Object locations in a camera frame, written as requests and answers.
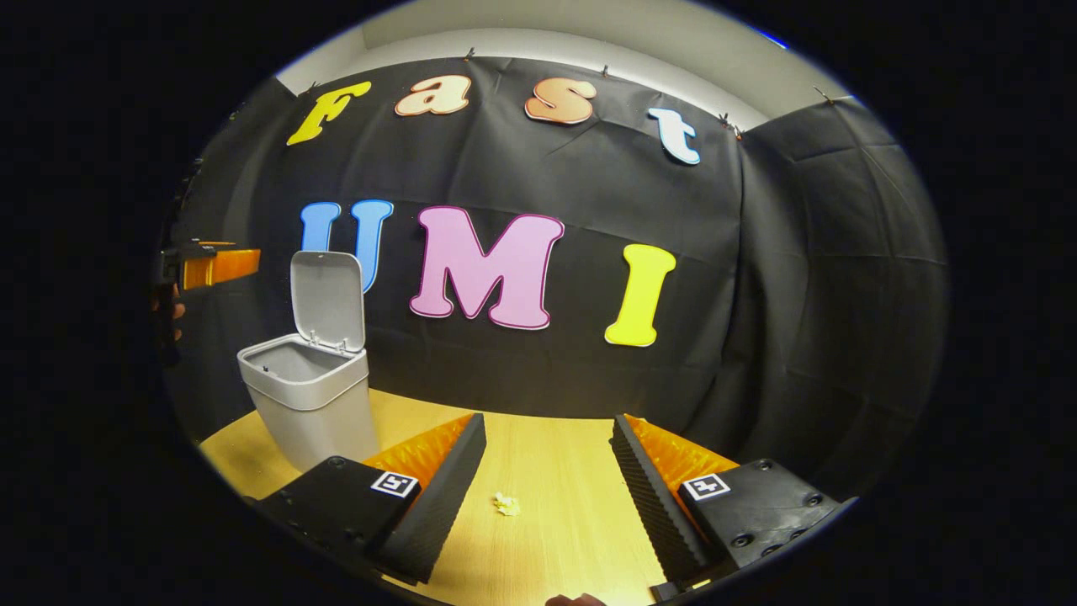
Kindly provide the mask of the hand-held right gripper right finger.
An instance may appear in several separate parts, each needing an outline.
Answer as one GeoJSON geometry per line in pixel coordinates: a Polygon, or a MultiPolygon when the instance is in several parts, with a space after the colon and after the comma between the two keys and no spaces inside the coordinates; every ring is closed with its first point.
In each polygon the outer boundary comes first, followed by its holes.
{"type": "Polygon", "coordinates": [[[614,418],[612,450],[665,590],[735,575],[845,511],[774,459],[735,463],[643,418],[614,418]]]}

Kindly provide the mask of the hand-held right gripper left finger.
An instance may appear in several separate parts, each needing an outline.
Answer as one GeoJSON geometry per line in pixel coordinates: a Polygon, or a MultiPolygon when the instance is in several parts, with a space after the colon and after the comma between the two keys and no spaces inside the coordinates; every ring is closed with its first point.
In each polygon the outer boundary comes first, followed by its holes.
{"type": "Polygon", "coordinates": [[[484,415],[470,413],[361,463],[327,457],[251,503],[346,569],[426,583],[486,445],[484,415]]]}

